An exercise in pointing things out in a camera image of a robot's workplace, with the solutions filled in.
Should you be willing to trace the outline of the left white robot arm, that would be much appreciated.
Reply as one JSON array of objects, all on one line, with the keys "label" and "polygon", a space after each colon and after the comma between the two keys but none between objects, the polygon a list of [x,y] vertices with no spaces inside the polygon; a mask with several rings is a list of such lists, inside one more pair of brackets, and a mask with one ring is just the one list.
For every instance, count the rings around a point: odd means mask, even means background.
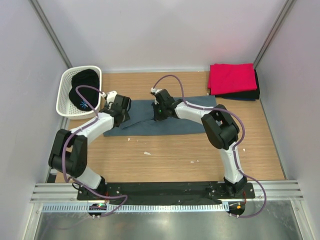
[{"label": "left white robot arm", "polygon": [[72,130],[60,129],[55,136],[48,165],[67,178],[88,188],[95,200],[107,192],[106,180],[88,166],[88,146],[103,133],[119,127],[130,119],[131,99],[112,91],[97,115]]}]

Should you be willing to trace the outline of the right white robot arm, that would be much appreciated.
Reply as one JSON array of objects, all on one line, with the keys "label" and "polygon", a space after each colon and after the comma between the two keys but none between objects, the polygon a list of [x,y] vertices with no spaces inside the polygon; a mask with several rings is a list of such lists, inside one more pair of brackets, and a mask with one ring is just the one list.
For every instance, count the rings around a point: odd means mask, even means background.
[{"label": "right white robot arm", "polygon": [[225,106],[219,104],[215,107],[205,107],[183,99],[175,100],[166,89],[152,88],[150,93],[155,97],[152,106],[156,121],[175,118],[203,126],[209,142],[220,152],[226,194],[231,198],[241,195],[247,177],[244,176],[239,161],[237,143],[240,129]]}]

